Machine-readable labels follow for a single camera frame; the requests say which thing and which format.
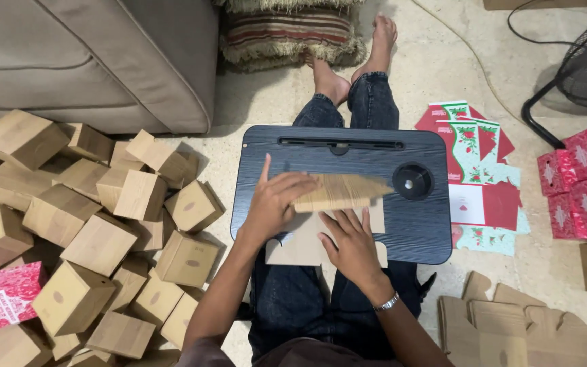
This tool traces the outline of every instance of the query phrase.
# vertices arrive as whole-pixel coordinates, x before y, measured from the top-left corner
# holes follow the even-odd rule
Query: dark gray jeans
[[[371,72],[355,80],[348,93],[351,129],[398,130],[399,112],[388,77]],[[316,94],[294,126],[344,127],[330,98]],[[422,302],[417,264],[389,261],[385,274],[401,300],[418,318]],[[294,338],[314,338],[347,347],[364,359],[394,359],[395,355],[371,303],[357,286],[337,271],[330,305],[323,299],[312,266],[267,265],[263,248],[251,279],[254,317],[249,331],[253,362]]]

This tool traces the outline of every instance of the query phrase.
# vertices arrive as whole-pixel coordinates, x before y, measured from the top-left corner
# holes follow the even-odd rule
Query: floor
[[[472,44],[498,95],[516,114],[536,88],[554,75],[567,50],[566,46],[533,45],[517,38],[507,29],[508,12],[485,11],[481,0],[420,2]],[[400,109],[401,129],[412,129],[429,102],[458,99],[466,99],[489,120],[499,121],[516,147],[509,163],[522,169],[522,201],[532,228],[531,234],[516,239],[514,257],[455,250],[444,264],[420,265],[421,281],[432,272],[438,273],[423,304],[420,323],[436,340],[436,298],[460,296],[466,274],[471,270],[485,274],[493,284],[504,282],[550,307],[574,312],[587,322],[587,292],[578,242],[552,239],[547,200],[540,193],[535,159],[549,152],[550,146],[504,111],[468,47],[411,1],[368,0],[361,20],[369,43],[370,24],[378,11],[398,24],[390,85]],[[526,11],[514,17],[518,31],[542,40],[575,40],[587,28],[587,8]],[[350,78],[355,69],[339,73]],[[226,207],[225,214],[208,228],[216,242],[228,246],[232,243],[230,218],[243,133],[252,125],[291,124],[313,91],[312,72],[307,67],[218,77],[215,127],[205,138],[183,140],[206,157],[200,179],[210,182]],[[340,112],[350,121],[345,106]],[[587,111],[572,107],[557,93],[545,97],[533,113],[560,138],[587,127]],[[330,264],[323,266],[323,273],[331,287],[334,272]],[[223,346],[239,367],[250,365],[248,329],[249,324],[236,322]]]

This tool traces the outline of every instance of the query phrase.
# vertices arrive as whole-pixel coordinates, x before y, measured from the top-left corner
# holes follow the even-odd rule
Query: foot
[[[330,64],[325,60],[317,59],[312,55],[305,56],[305,63],[314,70],[314,93],[321,93],[332,100],[338,107],[348,99],[350,83],[336,75]]]
[[[373,21],[373,46],[368,61],[352,75],[354,83],[363,74],[373,71],[387,72],[391,63],[391,50],[398,39],[398,28],[390,18],[378,13]]]

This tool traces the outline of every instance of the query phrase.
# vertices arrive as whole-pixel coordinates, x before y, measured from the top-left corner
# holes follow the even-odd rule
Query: gray sofa
[[[0,116],[205,133],[217,40],[211,0],[0,0]]]

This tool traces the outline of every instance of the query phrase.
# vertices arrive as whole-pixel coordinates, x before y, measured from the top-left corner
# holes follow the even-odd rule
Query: cable
[[[537,45],[567,45],[567,46],[578,46],[578,44],[574,43],[574,42],[567,42],[565,40],[548,40],[548,41],[544,41],[544,40],[532,40],[531,38],[527,38],[523,35],[521,35],[520,33],[518,33],[513,26],[511,25],[511,16],[519,11],[520,9],[524,8],[525,6],[534,3],[536,1],[542,1],[542,0],[529,0],[526,3],[518,6],[517,8],[513,9],[513,11],[511,11],[511,13],[509,13],[509,16],[506,18],[506,23],[509,26],[509,29],[511,30],[511,32],[513,32],[514,35],[520,37],[521,39],[527,41],[527,42],[531,42],[531,43],[535,43]]]
[[[463,38],[463,36],[461,36],[456,30],[454,30],[454,28],[450,27],[447,23],[445,23],[441,18],[438,18],[438,16],[436,16],[436,14],[434,14],[428,8],[426,8],[425,6],[420,4],[418,2],[418,0],[411,0],[411,1],[412,1],[412,3],[416,4],[418,7],[423,9],[426,13],[431,15],[434,19],[436,19],[441,24],[443,24],[447,29],[452,31],[452,33],[454,33],[458,38],[461,39],[461,41],[463,41],[464,44],[466,44],[466,46],[468,46],[468,48],[470,49],[470,52],[472,52],[472,54],[477,59],[477,62],[479,63],[479,67],[481,68],[482,73],[484,73],[484,78],[486,79],[486,83],[488,84],[488,88],[491,90],[491,93],[493,94],[495,99],[499,102],[499,104],[502,106],[502,108],[504,108],[504,110],[506,110],[507,113],[509,113],[511,116],[513,116],[513,118],[520,121],[520,123],[522,123],[523,125],[526,126],[526,123],[524,123],[524,121],[522,121],[521,118],[519,118],[513,112],[511,112],[511,109],[504,103],[504,101],[501,100],[500,96],[497,94],[497,91],[493,87],[493,84],[491,83],[491,79],[488,77],[488,73],[486,73],[486,68],[484,67],[483,62],[481,62],[481,59],[479,59],[479,55],[477,55],[477,52],[475,52],[475,49],[472,48],[472,45],[470,45],[470,42],[468,42],[465,38]]]

